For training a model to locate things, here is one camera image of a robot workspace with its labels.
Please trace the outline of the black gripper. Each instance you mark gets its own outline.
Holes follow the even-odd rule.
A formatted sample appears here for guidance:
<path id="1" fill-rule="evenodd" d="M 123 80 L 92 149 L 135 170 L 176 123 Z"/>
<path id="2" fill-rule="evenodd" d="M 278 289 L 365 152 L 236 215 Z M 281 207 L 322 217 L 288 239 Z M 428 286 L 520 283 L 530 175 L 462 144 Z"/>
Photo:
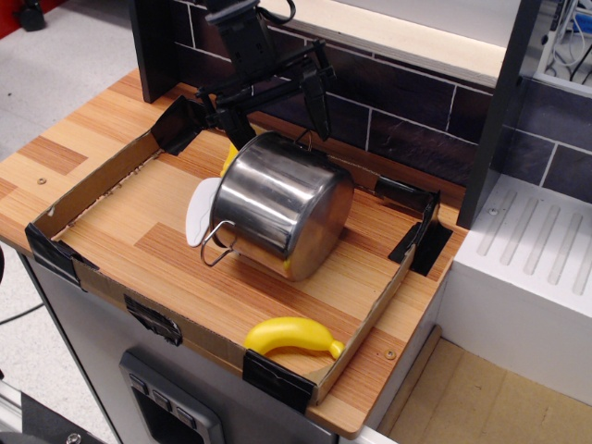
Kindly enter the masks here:
<path id="1" fill-rule="evenodd" d="M 234 67 L 230 77 L 196 93 L 202 101 L 200 120 L 206 128 L 221 128 L 241 150 L 256 137 L 246 114 L 302 93 L 315 132 L 322 141 L 329 138 L 327 87 L 335 71 L 323 40 L 281 54 L 266 23 L 284 24 L 287 18 L 272 13 L 209 13 L 205 20 L 216 27 Z M 258 94 L 251 92 L 255 84 L 294 68 L 297 75 L 288 84 Z"/>

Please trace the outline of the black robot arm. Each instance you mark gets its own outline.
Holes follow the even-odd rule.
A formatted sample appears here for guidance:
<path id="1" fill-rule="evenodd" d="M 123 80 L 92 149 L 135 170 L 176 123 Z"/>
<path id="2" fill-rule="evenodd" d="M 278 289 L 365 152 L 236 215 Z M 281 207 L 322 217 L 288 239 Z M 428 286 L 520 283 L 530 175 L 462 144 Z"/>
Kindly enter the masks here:
<path id="1" fill-rule="evenodd" d="M 235 73 L 196 93 L 202 101 L 203 125 L 223 130 L 237 149 L 255 137 L 248 116 L 270 105 L 302 94 L 314 131 L 325 141 L 331 135 L 327 87 L 336 78 L 327 59 L 326 43 L 314 40 L 284 55 L 278 52 L 267 27 L 284 25 L 283 17 L 258 1 L 207 1 L 206 22 L 216 27 Z"/>

